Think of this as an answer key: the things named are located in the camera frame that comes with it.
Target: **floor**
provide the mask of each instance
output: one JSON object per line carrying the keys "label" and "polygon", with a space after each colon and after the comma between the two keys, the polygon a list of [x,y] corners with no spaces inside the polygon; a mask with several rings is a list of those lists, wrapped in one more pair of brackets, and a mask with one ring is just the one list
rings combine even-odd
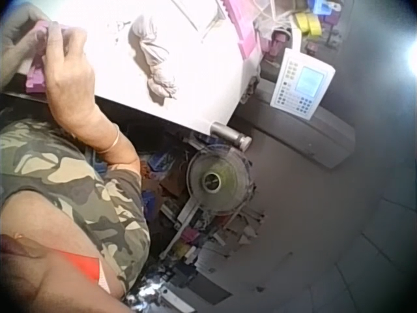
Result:
{"label": "floor", "polygon": [[[408,270],[417,264],[410,239],[415,238],[416,80],[408,64],[416,20],[399,3],[355,3],[336,77],[322,103],[355,128],[350,159],[326,171],[252,130],[247,156],[258,189],[251,206],[265,209],[268,218],[252,245],[229,260],[216,255],[205,260],[215,271],[204,275],[232,297],[214,308],[187,290],[177,291],[199,312],[378,312],[374,304],[389,299],[381,295],[394,280],[405,292],[407,281],[396,280],[397,271],[414,274]],[[373,223],[382,223],[376,233],[390,230],[384,242],[369,230]],[[395,250],[404,242],[407,247]],[[373,256],[374,250],[367,276],[354,277],[366,262],[353,266],[352,260],[361,251]],[[385,279],[385,273],[391,276]],[[365,295],[366,290],[376,292]]]}

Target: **white control box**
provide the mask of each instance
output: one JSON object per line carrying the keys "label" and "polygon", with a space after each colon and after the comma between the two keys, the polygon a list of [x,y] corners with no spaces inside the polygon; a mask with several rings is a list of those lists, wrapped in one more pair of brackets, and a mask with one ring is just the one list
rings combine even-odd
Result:
{"label": "white control box", "polygon": [[335,72],[327,63],[286,48],[271,106],[310,120]]}

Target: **table surface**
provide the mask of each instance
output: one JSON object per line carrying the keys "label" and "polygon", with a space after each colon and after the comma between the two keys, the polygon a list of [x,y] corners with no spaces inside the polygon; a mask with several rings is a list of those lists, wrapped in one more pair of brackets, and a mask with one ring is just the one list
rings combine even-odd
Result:
{"label": "table surface", "polygon": [[[164,1],[164,8],[173,6]],[[149,91],[149,67],[140,50],[131,23],[145,1],[138,0],[32,0],[51,19],[87,30],[85,53],[96,73],[96,95],[161,117],[184,127],[210,133],[217,121],[227,124],[256,75],[262,59],[260,47],[242,60],[238,37],[229,20],[219,21],[202,40],[189,21],[177,10],[170,14],[179,92],[177,99],[159,98]],[[117,30],[117,23],[128,23]],[[30,60],[20,70],[27,71]]]}

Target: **camouflage shirt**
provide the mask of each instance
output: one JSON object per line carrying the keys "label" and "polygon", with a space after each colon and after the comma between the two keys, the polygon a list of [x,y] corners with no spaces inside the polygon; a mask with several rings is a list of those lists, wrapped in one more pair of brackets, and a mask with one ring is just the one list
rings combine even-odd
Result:
{"label": "camouflage shirt", "polygon": [[62,134],[34,119],[0,132],[1,207],[19,191],[40,193],[87,234],[128,291],[149,253],[141,178],[117,166],[101,178]]}

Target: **hand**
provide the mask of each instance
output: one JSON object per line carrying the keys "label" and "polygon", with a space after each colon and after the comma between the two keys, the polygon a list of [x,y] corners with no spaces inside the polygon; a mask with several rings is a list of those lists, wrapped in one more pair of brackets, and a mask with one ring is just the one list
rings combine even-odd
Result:
{"label": "hand", "polygon": [[48,29],[45,82],[48,104],[54,119],[67,131],[91,123],[98,109],[94,100],[94,71],[84,54],[87,34],[67,29],[63,35],[58,23]]}
{"label": "hand", "polygon": [[22,61],[33,51],[45,33],[33,29],[39,20],[49,18],[34,5],[25,3],[13,8],[1,22],[1,79],[2,89],[12,79]]}

